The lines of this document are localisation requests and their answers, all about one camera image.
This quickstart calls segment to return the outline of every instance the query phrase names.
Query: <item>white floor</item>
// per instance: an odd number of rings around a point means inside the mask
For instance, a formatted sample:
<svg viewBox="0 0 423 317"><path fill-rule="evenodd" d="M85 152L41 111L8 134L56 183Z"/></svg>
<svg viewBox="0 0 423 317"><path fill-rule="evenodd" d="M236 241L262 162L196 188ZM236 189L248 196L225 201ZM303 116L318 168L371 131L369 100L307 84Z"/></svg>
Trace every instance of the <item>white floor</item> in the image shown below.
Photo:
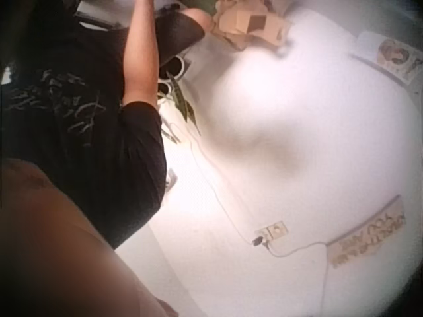
<svg viewBox="0 0 423 317"><path fill-rule="evenodd" d="M410 96L352 59L355 37L336 23L301 7L288 19L277 54L235 53L213 37L189 51L182 87L201 137L171 104L161 110L182 140L165 140L179 179L118 253L181 316L377 316L422 259L421 124ZM278 254L328 242L397 194L406 226L327 275L324 246L275 258L246 243L281 220L289 234L272 244Z"/></svg>

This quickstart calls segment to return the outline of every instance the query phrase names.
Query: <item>graphic print on shirt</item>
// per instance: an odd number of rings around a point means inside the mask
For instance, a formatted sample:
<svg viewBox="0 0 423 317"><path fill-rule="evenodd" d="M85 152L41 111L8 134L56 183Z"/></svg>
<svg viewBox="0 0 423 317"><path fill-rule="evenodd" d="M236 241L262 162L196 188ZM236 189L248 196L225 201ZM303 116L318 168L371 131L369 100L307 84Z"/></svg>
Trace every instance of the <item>graphic print on shirt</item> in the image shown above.
<svg viewBox="0 0 423 317"><path fill-rule="evenodd" d="M53 113L66 132L91 145L91 132L96 115L106 111L100 103L100 92L93 90L82 78L71 73L55 73L51 69L37 71L36 85L14 88L8 94L3 111L41 110Z"/></svg>

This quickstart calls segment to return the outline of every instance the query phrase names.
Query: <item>sticker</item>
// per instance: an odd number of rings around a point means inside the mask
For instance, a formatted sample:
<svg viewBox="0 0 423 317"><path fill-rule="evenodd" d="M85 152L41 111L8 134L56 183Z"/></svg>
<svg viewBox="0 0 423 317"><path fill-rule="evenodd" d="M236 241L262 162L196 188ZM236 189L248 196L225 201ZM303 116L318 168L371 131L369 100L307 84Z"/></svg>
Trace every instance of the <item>sticker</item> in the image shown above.
<svg viewBox="0 0 423 317"><path fill-rule="evenodd" d="M328 261L336 269L360 256L376 253L382 243L405 224L403 202L397 196L361 227L328 245Z"/></svg>
<svg viewBox="0 0 423 317"><path fill-rule="evenodd" d="M372 32L360 34L354 54L382 67L406 84L423 70L423 52Z"/></svg>

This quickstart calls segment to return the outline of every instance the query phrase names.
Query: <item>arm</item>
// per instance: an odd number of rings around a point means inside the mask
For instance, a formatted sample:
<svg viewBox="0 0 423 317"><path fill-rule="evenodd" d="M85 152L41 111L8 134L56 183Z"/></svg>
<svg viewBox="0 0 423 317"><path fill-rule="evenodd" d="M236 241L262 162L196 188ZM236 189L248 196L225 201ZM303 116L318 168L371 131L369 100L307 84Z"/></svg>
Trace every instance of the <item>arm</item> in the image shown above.
<svg viewBox="0 0 423 317"><path fill-rule="evenodd" d="M124 54L123 105L144 101L157 107L158 77L153 0L136 0Z"/></svg>
<svg viewBox="0 0 423 317"><path fill-rule="evenodd" d="M0 254L19 268L14 283L23 289L17 291L37 298L41 311L33 313L42 314L43 308L52 312L54 303L65 309L60 316L67 316L65 311L75 316L167 316L40 169L19 160L2 162L1 168Z"/></svg>

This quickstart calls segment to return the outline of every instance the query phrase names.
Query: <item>power outlet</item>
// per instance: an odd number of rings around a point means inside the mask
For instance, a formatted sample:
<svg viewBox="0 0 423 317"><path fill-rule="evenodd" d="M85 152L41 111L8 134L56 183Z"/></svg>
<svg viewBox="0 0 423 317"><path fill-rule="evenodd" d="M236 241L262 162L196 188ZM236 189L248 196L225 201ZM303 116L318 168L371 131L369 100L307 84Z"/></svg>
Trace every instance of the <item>power outlet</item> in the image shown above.
<svg viewBox="0 0 423 317"><path fill-rule="evenodd" d="M273 237L273 240L280 238L281 236L285 236L288 234L288 230L285 227L283 222L275 223L272 226L268 227L270 234Z"/></svg>
<svg viewBox="0 0 423 317"><path fill-rule="evenodd" d="M267 228L263 228L256 231L256 234L257 236L262 236L265 242L269 242L273 240L272 235L270 234L269 229Z"/></svg>
<svg viewBox="0 0 423 317"><path fill-rule="evenodd" d="M288 230L282 221L275 223L269 227L256 231L257 236L262 236L266 242L279 239L288 234Z"/></svg>

